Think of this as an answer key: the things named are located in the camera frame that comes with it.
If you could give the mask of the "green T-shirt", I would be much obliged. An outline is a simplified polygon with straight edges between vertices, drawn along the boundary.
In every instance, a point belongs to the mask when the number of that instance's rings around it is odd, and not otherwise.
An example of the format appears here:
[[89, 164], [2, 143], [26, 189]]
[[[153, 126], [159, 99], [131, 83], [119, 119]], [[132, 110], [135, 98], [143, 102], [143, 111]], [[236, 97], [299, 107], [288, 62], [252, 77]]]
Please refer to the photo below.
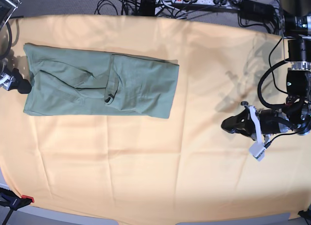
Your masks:
[[170, 116], [179, 75], [173, 61], [30, 43], [24, 52], [28, 115]]

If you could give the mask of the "yellow table cloth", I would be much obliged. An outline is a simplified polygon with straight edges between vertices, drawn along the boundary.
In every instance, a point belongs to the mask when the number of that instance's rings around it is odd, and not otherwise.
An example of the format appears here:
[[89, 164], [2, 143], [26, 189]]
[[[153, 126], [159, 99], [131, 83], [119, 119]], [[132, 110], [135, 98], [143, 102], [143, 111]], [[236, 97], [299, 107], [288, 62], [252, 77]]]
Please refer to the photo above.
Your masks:
[[257, 83], [283, 58], [278, 36], [167, 18], [44, 16], [10, 22], [11, 63], [27, 75], [26, 43], [176, 60], [170, 117], [53, 116], [23, 112], [26, 95], [0, 92], [0, 169], [35, 206], [174, 225], [289, 212], [311, 203], [311, 137], [277, 138], [262, 161], [252, 140], [221, 129], [260, 107]]

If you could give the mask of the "white power strip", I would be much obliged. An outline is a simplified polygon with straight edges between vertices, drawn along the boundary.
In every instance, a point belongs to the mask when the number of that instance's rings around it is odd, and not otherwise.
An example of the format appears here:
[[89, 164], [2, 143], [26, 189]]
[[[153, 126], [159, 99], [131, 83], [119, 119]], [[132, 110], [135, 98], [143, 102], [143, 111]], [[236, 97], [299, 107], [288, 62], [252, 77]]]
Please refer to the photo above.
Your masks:
[[194, 1], [185, 1], [185, 0], [162, 0], [168, 2], [172, 5], [202, 5], [202, 6], [220, 6], [220, 7], [229, 7], [231, 3], [228, 0], [194, 0]]

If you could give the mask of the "black clamp right corner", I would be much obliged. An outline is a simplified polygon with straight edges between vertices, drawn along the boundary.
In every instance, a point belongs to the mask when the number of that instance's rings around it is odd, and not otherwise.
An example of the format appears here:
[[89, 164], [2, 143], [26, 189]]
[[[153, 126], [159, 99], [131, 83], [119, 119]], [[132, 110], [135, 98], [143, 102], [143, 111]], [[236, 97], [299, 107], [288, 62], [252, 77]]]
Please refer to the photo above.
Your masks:
[[301, 210], [298, 212], [298, 215], [306, 220], [311, 221], [311, 210], [310, 209], [306, 211]]

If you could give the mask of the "black power adapter brick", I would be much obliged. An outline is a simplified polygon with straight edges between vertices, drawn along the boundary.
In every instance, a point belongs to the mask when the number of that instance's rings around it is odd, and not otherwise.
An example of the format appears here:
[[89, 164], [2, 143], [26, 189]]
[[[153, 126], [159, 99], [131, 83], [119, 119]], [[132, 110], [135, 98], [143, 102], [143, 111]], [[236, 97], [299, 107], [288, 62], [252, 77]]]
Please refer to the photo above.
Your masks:
[[275, 9], [272, 5], [269, 4], [264, 4], [252, 0], [242, 0], [240, 2], [240, 11], [247, 15], [270, 17], [273, 16]]

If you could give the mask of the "black stand post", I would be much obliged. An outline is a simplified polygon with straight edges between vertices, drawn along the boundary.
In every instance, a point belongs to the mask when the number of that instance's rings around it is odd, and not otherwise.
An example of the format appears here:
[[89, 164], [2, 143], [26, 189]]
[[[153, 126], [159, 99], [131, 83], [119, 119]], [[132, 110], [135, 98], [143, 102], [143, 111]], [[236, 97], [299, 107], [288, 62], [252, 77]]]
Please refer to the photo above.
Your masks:
[[154, 17], [156, 9], [156, 0], [140, 0], [139, 5], [135, 5], [132, 15]]

